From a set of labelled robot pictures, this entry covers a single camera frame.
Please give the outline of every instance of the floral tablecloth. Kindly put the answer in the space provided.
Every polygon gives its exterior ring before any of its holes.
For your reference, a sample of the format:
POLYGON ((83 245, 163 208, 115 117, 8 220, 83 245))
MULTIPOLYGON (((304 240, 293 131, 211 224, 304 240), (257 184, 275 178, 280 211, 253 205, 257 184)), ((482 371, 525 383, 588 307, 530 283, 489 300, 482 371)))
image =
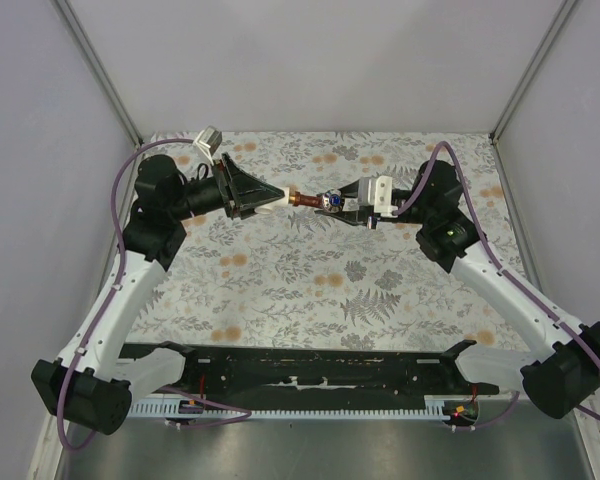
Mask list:
MULTIPOLYGON (((410 188, 443 139, 462 162, 490 240, 521 270, 485 135, 224 133, 218 153, 229 152, 276 186, 315 194, 379 174, 410 188)), ((195 174, 190 146, 151 153, 166 153, 185 174, 195 174)), ((430 351, 472 338, 526 349, 482 298, 425 258, 416 226, 380 224, 369 231, 310 209, 281 208, 246 221, 214 212, 185 227, 187 239, 128 342, 430 351)))

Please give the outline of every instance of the wall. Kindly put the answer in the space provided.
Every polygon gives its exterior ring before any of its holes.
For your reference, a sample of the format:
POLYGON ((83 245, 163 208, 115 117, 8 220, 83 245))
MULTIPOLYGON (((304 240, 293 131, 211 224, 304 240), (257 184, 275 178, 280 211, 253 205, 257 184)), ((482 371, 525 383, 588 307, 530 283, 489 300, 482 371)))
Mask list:
POLYGON ((71 0, 138 128, 488 132, 561 0, 71 0))
POLYGON ((600 0, 581 2, 499 148, 543 287, 600 321, 600 0))
POLYGON ((29 379, 82 321, 131 146, 51 2, 0 2, 0 479, 24 478, 44 407, 29 379))

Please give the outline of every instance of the white strip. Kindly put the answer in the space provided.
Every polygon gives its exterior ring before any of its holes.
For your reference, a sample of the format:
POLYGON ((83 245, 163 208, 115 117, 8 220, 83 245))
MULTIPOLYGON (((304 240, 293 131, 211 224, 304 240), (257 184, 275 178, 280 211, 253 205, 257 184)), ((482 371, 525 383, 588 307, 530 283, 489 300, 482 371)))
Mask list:
MULTIPOLYGON (((240 412, 205 411, 202 414, 178 413, 183 397, 152 396, 136 403, 127 418, 209 418, 224 419, 240 412)), ((250 418, 266 420, 449 420, 442 413, 444 401, 426 400, 422 410, 254 410, 250 418)))

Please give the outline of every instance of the copper cylinder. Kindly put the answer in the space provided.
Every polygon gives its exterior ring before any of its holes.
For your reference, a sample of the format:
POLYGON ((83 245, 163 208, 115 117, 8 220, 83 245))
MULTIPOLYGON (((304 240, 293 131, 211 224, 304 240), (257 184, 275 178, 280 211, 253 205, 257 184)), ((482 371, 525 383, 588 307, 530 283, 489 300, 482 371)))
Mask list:
POLYGON ((304 205, 305 207, 322 208, 322 198, 302 195, 300 192, 294 192, 289 195, 289 203, 294 207, 304 205))

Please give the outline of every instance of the purple hose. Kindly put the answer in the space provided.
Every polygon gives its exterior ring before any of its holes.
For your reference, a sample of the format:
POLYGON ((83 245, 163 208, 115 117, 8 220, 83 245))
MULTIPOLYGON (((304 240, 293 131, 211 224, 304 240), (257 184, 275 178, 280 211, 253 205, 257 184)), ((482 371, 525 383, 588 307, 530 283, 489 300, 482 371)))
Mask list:
MULTIPOLYGON (((244 415, 240 415, 239 417, 225 418, 224 420, 218 420, 217 422, 197 423, 197 424, 193 424, 193 425, 180 425, 181 430, 195 430, 195 429, 199 429, 199 428, 219 427, 220 425, 229 425, 230 423, 244 422, 247 418, 249 418, 251 416, 251 410, 247 410, 246 408, 230 407, 229 405, 225 405, 223 403, 213 402, 211 400, 205 400, 203 398, 196 397, 195 395, 185 392, 184 390, 179 390, 174 387, 162 387, 160 390, 165 391, 165 392, 170 392, 170 393, 176 393, 178 395, 182 395, 183 397, 187 397, 191 400, 194 400, 198 403, 202 403, 203 405, 207 405, 209 407, 216 407, 216 408, 221 408, 222 410, 229 410, 229 411, 233 410, 233 411, 244 414, 244 415)), ((173 421, 169 421, 169 425, 176 426, 177 423, 175 423, 173 421)))
MULTIPOLYGON (((139 150, 134 152, 122 164, 122 167, 120 167, 120 170, 118 171, 118 174, 116 175, 116 178, 113 181, 113 187, 111 189, 111 200, 109 203, 109 207, 111 209, 111 218, 113 220, 113 228, 115 230, 116 239, 118 240, 118 251, 120 252, 120 263, 118 265, 118 272, 116 273, 116 277, 113 282, 114 285, 119 284, 120 280, 122 280, 122 276, 124 275, 124 269, 127 265, 127 255, 126 255, 126 250, 124 248, 124 241, 122 240, 122 227, 120 225, 120 220, 118 219, 118 212, 116 210, 116 203, 117 203, 116 197, 118 194, 118 186, 120 185, 120 180, 122 180, 122 176, 124 175, 125 170, 129 167, 129 165, 131 165, 136 160, 136 158, 138 158, 144 152, 146 152, 147 150, 149 150, 153 147, 157 147, 158 145, 164 145, 167 143, 189 143, 189 144, 191 144, 191 143, 193 143, 193 140, 188 139, 188 138, 170 138, 170 139, 166 139, 166 140, 158 140, 157 142, 147 143, 145 146, 143 146, 142 148, 140 148, 139 150)), ((107 311, 107 308, 111 304, 111 301, 113 300, 113 297, 115 296, 116 292, 117 292, 117 290, 115 290, 114 288, 111 288, 111 290, 109 290, 109 293, 105 297, 104 302, 102 302, 102 305, 98 309, 98 312, 93 317, 93 320, 91 321, 91 323, 87 327, 87 330, 85 331, 84 335, 82 336, 82 340, 80 341, 78 348, 85 348, 87 346, 87 344, 89 343, 89 338, 91 338, 93 331, 98 326, 98 323, 102 319, 104 312, 107 311)), ((67 434, 64 431, 64 423, 63 423, 64 422, 64 406, 65 406, 65 402, 67 400, 67 391, 69 390, 69 384, 71 383, 71 377, 73 376, 73 372, 75 372, 79 361, 80 361, 80 354, 76 353, 73 356, 73 360, 71 360, 71 363, 69 364, 69 368, 67 369, 67 373, 65 374, 64 380, 62 381, 62 386, 60 387, 60 396, 58 397, 58 411, 56 413, 56 417, 57 417, 56 425, 58 427, 58 437, 60 438, 60 443, 66 450, 68 450, 70 452, 77 452, 78 450, 81 450, 84 447, 86 447, 87 445, 89 445, 89 443, 91 443, 91 440, 93 440, 93 437, 95 436, 95 433, 96 433, 95 430, 92 431, 89 434, 89 436, 87 437, 87 439, 81 445, 76 447, 69 443, 67 434)))
MULTIPOLYGON (((491 247, 489 246, 489 242, 487 241, 487 237, 484 234, 484 231, 482 230, 482 226, 480 225, 480 221, 478 220, 478 215, 476 214, 476 210, 473 207, 471 198, 469 197, 469 188, 467 186, 467 182, 464 178, 464 175, 462 174, 462 167, 460 165, 460 162, 458 161, 458 157, 456 156, 456 153, 453 151, 453 148, 451 148, 451 145, 449 145, 448 142, 442 141, 442 142, 439 142, 435 146, 435 148, 433 149, 433 152, 431 152, 431 157, 429 158, 429 162, 427 163, 427 166, 425 167, 422 177, 420 178, 418 185, 416 185, 416 188, 413 191, 411 197, 409 197, 409 200, 407 200, 394 213, 394 215, 396 215, 396 216, 400 215, 401 213, 406 211, 408 208, 410 208, 416 202, 416 200, 418 199, 418 196, 420 195, 420 193, 424 189, 425 185, 427 184, 427 181, 429 180, 429 176, 431 175, 431 171, 433 170, 433 166, 437 160, 438 153, 440 152, 440 150, 443 147, 447 150, 447 152, 449 152, 449 155, 451 156, 451 160, 453 160, 453 164, 458 172, 458 177, 460 179, 460 183, 462 184, 462 194, 464 195, 465 201, 467 202, 467 209, 469 210, 469 215, 471 216, 471 220, 473 221, 474 225, 476 226, 476 231, 478 232, 478 237, 480 238, 480 242, 482 243, 482 246, 484 247, 485 251, 487 252, 487 255, 489 256, 489 258, 491 259, 491 261, 493 262, 495 267, 500 271, 500 273, 505 278, 507 278, 511 283, 513 283, 522 293, 524 293, 525 296, 527 298, 529 298, 538 308, 540 308, 540 310, 542 310, 551 320, 553 320, 554 322, 559 322, 560 317, 553 311, 553 309, 551 309, 542 300, 540 300, 537 297, 537 295, 535 295, 531 290, 529 290, 526 286, 524 286, 524 284, 522 282, 520 282, 516 277, 514 277, 511 274, 511 272, 504 270, 502 268, 502 263, 496 257, 496 255, 493 253, 493 250, 491 250, 491 247)), ((595 354, 595 352, 593 350, 591 350, 591 348, 589 348, 589 346, 584 342, 584 340, 582 340, 578 336, 578 334, 575 331, 573 331, 571 329, 571 327, 569 327, 569 325, 567 325, 566 323, 563 322, 563 323, 559 323, 558 325, 565 332, 567 332, 567 334, 569 334, 569 336, 571 338, 573 338, 573 340, 575 340, 575 342, 582 348, 582 350, 584 350, 584 352, 589 356, 591 361, 600 370, 600 358, 598 358, 598 356, 595 354)), ((520 396, 519 394, 514 395, 513 399, 511 400, 511 404, 509 404, 509 407, 507 407, 507 409, 501 415, 494 418, 493 420, 490 420, 489 422, 487 422, 485 424, 476 425, 474 427, 474 430, 478 429, 478 428, 483 428, 483 427, 486 427, 489 425, 493 425, 496 421, 508 416, 513 411, 513 407, 514 407, 515 403, 518 401, 519 396, 520 396)), ((576 408, 578 408, 578 410, 580 410, 581 412, 586 413, 587 415, 590 415, 591 417, 600 421, 600 414, 593 412, 592 410, 590 410, 586 407, 583 407, 583 406, 578 406, 576 408)), ((471 430, 471 427, 456 427, 456 430, 471 430)))

